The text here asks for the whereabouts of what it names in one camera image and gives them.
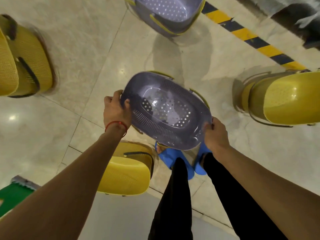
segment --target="hazard stripe tape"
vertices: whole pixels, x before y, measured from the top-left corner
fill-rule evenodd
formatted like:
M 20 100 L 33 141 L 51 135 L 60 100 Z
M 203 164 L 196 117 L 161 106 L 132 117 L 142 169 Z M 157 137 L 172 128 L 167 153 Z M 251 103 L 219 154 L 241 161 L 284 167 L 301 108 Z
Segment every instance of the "hazard stripe tape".
M 208 2 L 205 2 L 205 5 L 202 9 L 202 13 L 206 15 L 209 19 L 215 23 L 224 27 L 227 31 L 241 39 L 242 41 L 249 44 L 251 47 L 255 48 L 260 53 L 271 58 L 279 65 L 283 66 L 286 69 L 295 69 L 295 70 L 307 70 L 307 68 L 293 60 L 291 57 L 284 54 L 282 51 L 278 50 L 274 46 L 270 45 L 258 35 L 251 32 L 249 29 L 243 27 L 241 24 L 233 20 L 233 18 L 226 15 L 224 12 L 214 7 Z

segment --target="black trouser leg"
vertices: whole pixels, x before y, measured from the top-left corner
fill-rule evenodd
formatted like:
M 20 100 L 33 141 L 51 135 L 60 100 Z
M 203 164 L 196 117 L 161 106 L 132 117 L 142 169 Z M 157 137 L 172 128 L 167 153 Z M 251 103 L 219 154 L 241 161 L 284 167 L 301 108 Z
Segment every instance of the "black trouser leg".
M 212 180 L 235 233 L 241 240 L 287 239 L 212 153 L 208 153 L 204 158 L 203 167 Z
M 178 157 L 159 206 L 154 214 L 148 240 L 192 240 L 191 196 L 185 162 Z

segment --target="bracelet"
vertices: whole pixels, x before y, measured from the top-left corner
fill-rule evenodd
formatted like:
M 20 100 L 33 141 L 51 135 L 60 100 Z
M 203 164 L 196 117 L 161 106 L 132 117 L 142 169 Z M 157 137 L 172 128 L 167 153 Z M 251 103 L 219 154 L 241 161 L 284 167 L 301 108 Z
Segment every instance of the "bracelet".
M 117 121 L 117 120 L 111 121 L 109 124 L 106 125 L 106 128 L 105 128 L 104 132 L 106 132 L 106 130 L 107 130 L 107 128 L 108 128 L 109 125 L 114 124 L 114 123 L 117 123 L 117 124 L 120 124 L 120 125 L 123 125 L 123 126 L 124 126 L 124 128 L 125 128 L 125 133 L 124 133 L 124 135 L 122 136 L 122 138 L 123 138 L 123 137 L 127 134 L 128 127 L 127 127 L 126 124 L 123 123 L 122 121 Z

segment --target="person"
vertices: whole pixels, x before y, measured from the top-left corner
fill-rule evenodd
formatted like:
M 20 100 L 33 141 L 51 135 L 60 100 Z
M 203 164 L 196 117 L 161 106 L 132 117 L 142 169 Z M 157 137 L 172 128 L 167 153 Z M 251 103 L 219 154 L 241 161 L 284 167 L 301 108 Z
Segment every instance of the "person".
M 108 162 L 131 125 L 130 101 L 122 107 L 121 93 L 116 91 L 104 99 L 105 133 L 0 221 L 0 239 L 79 237 Z M 197 170 L 204 169 L 211 178 L 240 239 L 319 239 L 320 196 L 231 147 L 225 126 L 216 118 L 205 126 L 204 143 Z M 157 147 L 161 157 L 167 150 Z M 155 212 L 149 239 L 193 238 L 189 166 L 179 151 L 174 153 L 176 158 L 170 154 L 171 178 Z

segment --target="gray basket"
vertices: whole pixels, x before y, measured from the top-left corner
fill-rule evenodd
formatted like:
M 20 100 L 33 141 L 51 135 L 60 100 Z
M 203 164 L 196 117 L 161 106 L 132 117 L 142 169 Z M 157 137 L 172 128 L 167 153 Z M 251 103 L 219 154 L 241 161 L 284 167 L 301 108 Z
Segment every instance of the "gray basket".
M 155 72 L 134 75 L 121 96 L 130 99 L 132 125 L 159 143 L 190 150 L 204 140 L 210 109 L 192 92 Z
M 186 32 L 201 13 L 205 0 L 125 0 L 137 15 L 166 37 Z

